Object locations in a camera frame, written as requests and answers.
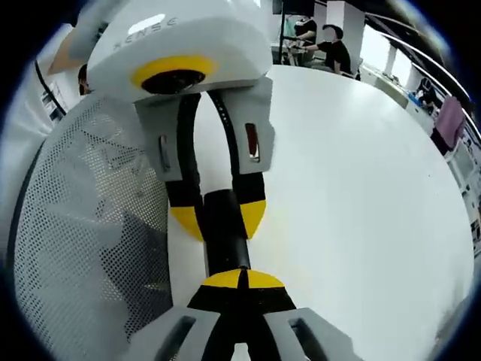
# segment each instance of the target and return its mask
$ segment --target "pink cloth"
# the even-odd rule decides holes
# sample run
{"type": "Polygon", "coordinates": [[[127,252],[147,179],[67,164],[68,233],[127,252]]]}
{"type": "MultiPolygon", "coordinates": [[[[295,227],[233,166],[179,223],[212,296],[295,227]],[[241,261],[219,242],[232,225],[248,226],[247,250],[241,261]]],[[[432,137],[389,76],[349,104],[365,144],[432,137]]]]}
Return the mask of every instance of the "pink cloth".
{"type": "Polygon", "coordinates": [[[444,139],[446,145],[453,149],[463,134],[464,122],[461,103],[454,96],[449,96],[444,100],[434,127],[444,139]]]}

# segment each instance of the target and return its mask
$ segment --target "window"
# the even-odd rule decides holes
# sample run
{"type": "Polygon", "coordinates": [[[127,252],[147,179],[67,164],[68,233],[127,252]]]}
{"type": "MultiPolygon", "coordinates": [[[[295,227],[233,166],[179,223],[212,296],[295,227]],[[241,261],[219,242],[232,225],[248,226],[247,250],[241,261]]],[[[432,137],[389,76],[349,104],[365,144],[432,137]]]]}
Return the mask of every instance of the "window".
{"type": "Polygon", "coordinates": [[[392,75],[399,79],[399,84],[402,86],[407,85],[407,80],[411,72],[411,61],[400,50],[396,50],[396,58],[394,65],[392,66],[392,75]]]}
{"type": "Polygon", "coordinates": [[[364,63],[384,71],[388,62],[389,42],[370,26],[365,26],[361,58],[364,63]]]}

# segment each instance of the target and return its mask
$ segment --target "white tabletop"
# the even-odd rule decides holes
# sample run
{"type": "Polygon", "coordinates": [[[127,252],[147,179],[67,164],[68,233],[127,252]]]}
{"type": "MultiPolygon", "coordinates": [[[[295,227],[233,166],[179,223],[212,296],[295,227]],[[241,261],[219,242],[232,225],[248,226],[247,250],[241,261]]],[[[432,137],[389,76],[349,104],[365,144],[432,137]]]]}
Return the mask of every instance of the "white tabletop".
{"type": "MultiPolygon", "coordinates": [[[[276,144],[252,267],[348,334],[366,361],[423,359],[473,277],[470,225],[446,162],[370,85],[306,68],[268,76],[276,144]]],[[[231,187],[208,97],[195,149],[203,192],[231,187]]],[[[203,245],[172,217],[168,237],[174,303],[185,305],[205,278],[203,245]]]]}

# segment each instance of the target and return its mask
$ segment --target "perforated mesh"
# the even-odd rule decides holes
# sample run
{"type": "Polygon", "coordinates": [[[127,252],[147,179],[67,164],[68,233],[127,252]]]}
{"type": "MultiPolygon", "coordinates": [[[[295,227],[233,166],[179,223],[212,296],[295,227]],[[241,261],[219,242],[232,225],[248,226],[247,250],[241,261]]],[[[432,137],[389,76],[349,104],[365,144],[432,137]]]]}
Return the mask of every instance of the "perforated mesh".
{"type": "Polygon", "coordinates": [[[110,360],[172,306],[165,185],[131,105],[89,96],[46,140],[17,230],[17,300],[57,359],[110,360]]]}

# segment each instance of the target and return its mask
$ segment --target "black circular opening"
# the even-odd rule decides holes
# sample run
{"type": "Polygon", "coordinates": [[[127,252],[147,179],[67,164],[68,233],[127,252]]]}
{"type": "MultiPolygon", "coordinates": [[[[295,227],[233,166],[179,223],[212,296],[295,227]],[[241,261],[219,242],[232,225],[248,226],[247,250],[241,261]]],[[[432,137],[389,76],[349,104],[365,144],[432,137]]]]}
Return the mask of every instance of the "black circular opening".
{"type": "Polygon", "coordinates": [[[151,94],[177,94],[205,79],[205,74],[196,70],[172,70],[150,77],[142,88],[151,94]]]}

